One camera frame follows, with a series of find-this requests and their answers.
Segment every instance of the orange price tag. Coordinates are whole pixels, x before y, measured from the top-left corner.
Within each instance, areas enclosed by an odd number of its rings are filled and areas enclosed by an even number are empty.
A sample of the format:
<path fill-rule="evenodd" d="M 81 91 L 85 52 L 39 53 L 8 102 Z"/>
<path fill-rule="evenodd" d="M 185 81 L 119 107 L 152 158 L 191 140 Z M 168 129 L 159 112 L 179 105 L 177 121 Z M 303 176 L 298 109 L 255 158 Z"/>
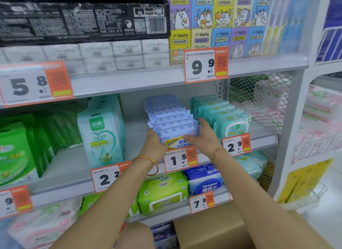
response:
<path fill-rule="evenodd" d="M 165 172 L 175 172 L 198 166 L 196 146 L 192 145 L 166 152 L 164 165 Z"/>
<path fill-rule="evenodd" d="M 27 185 L 0 191 L 0 219 L 33 209 Z"/>
<path fill-rule="evenodd" d="M 212 190 L 191 197 L 189 201 L 191 213 L 196 213 L 198 211 L 215 206 L 214 194 Z"/>
<path fill-rule="evenodd" d="M 0 106 L 73 99 L 64 61 L 0 66 Z"/>
<path fill-rule="evenodd" d="M 185 82 L 228 78 L 229 47 L 184 50 Z"/>
<path fill-rule="evenodd" d="M 231 156 L 251 152 L 251 137 L 249 133 L 222 139 L 222 146 Z"/>
<path fill-rule="evenodd" d="M 130 164 L 131 161 L 124 161 L 90 170 L 95 193 L 108 189 Z"/>

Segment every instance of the cardboard box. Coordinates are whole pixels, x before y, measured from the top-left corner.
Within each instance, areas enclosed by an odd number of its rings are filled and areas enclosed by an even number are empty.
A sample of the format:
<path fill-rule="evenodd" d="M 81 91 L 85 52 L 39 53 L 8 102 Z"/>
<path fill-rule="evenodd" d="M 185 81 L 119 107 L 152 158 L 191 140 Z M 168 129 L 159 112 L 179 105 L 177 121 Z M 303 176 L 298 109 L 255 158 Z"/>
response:
<path fill-rule="evenodd" d="M 295 210 L 288 212 L 321 246 L 333 248 Z M 230 201 L 173 221 L 181 249 L 255 248 L 242 217 Z"/>

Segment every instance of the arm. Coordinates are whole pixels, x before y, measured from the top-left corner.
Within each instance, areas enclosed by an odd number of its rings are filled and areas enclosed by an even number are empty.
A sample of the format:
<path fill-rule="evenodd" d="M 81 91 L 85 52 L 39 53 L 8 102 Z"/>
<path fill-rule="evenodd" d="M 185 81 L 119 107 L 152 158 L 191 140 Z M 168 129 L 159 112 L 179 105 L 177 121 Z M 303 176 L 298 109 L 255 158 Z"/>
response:
<path fill-rule="evenodd" d="M 222 147 L 207 121 L 200 118 L 199 137 L 185 135 L 186 141 L 208 158 Z M 291 216 L 271 198 L 223 149 L 214 156 L 214 163 L 232 194 L 249 234 L 257 248 L 320 248 L 315 238 L 306 233 Z"/>
<path fill-rule="evenodd" d="M 159 162 L 167 147 L 152 129 L 139 155 Z M 50 249 L 113 249 L 130 207 L 154 163 L 136 159 Z"/>

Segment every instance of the gold bangle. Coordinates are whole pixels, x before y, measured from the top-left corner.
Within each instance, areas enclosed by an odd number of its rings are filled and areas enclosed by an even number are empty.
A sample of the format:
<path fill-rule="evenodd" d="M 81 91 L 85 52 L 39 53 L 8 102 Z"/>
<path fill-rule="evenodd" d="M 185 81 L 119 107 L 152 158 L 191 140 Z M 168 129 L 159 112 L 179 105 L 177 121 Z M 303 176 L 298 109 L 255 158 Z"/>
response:
<path fill-rule="evenodd" d="M 135 159 L 137 159 L 137 158 L 145 158 L 145 159 L 148 159 L 148 160 L 150 160 L 151 162 L 153 162 L 153 163 L 156 165 L 157 171 L 156 171 L 154 174 L 148 174 L 148 176 L 154 176 L 154 175 L 156 175 L 156 174 L 158 173 L 158 171 L 159 171 L 158 164 L 157 164 L 153 159 L 151 159 L 150 157 L 147 157 L 147 156 L 139 155 L 139 156 L 135 157 L 135 158 L 133 159 L 132 162 L 134 162 Z"/>
<path fill-rule="evenodd" d="M 216 166 L 215 166 L 215 165 L 213 165 L 213 162 L 214 162 L 214 156 L 215 156 L 215 153 L 216 153 L 218 150 L 220 150 L 220 149 L 223 149 L 223 150 L 225 150 L 225 151 L 227 152 L 227 150 L 226 150 L 226 149 L 224 149 L 223 147 L 217 148 L 217 149 L 216 149 L 216 151 L 214 151 L 213 158 L 211 159 L 211 165 L 212 165 L 213 167 L 215 167 L 215 168 L 216 168 Z"/>

